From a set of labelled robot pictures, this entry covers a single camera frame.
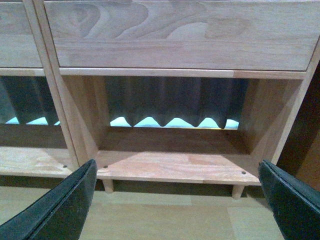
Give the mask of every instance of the wooden drawer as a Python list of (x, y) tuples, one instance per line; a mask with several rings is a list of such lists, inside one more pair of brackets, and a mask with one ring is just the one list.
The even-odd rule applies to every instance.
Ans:
[(61, 67), (305, 71), (320, 1), (46, 1)]
[(0, 1), (0, 68), (42, 67), (22, 2)]

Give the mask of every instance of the light wood floor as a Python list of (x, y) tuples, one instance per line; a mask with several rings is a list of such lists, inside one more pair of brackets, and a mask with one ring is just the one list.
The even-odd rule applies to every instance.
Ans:
[[(0, 176), (0, 224), (60, 179)], [(240, 200), (227, 185), (98, 181), (81, 240), (283, 240), (260, 187)]]

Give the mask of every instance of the wooden leg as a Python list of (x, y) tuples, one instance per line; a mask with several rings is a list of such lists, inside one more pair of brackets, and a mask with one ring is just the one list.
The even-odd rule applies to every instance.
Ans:
[(112, 179), (103, 179), (104, 190), (107, 194), (112, 194), (114, 191), (114, 182)]
[(245, 185), (233, 185), (232, 197), (236, 200), (241, 198), (241, 194), (244, 192)]

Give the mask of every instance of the wood grain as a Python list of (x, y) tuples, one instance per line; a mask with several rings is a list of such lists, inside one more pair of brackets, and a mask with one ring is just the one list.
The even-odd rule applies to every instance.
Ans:
[(67, 149), (0, 146), (0, 175), (65, 178), (70, 165)]
[(49, 23), (47, 21), (44, 2), (41, 0), (23, 0), (23, 3), (30, 22), (36, 47), (39, 50), (39, 56), (43, 64), (43, 69), (56, 109), (56, 113), (60, 121), (64, 139), (73, 162), (70, 169), (74, 171), (79, 167), (79, 163), (58, 90), (58, 83), (59, 80), (61, 80), (61, 75), (59, 72), (59, 64), (54, 42), (49, 28)]
[(320, 1), (46, 1), (61, 67), (305, 71)]
[(99, 179), (259, 185), (237, 131), (109, 127), (100, 149)]
[(22, 2), (0, 1), (0, 68), (41, 68)]
[(0, 175), (64, 178), (74, 168), (60, 126), (0, 124)]
[(281, 153), (278, 147), (286, 141), (283, 134), (289, 128), (288, 118), (301, 84), (301, 80), (249, 82), (238, 129), (244, 133), (251, 156), (257, 161), (277, 163)]
[(110, 125), (106, 81), (101, 76), (64, 76), (60, 97), (80, 165), (94, 158)]
[(236, 79), (304, 79), (305, 71), (254, 71), (182, 68), (96, 68), (60, 67), (62, 75), (91, 76), (156, 76), (156, 77), (196, 77), (196, 78), (236, 78)]
[(45, 76), (43, 68), (0, 67), (0, 76)]

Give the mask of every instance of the gray curtain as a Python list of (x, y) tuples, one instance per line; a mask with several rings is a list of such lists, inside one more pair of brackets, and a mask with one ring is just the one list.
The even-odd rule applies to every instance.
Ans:
[(160, 126), (181, 118), (194, 127), (212, 118), (224, 129), (227, 119), (240, 120), (246, 79), (201, 77), (129, 77), (107, 79), (110, 120), (125, 117), (136, 125), (153, 117)]
[(49, 125), (59, 121), (45, 77), (0, 76), (0, 123), (14, 117), (20, 124), (42, 117)]

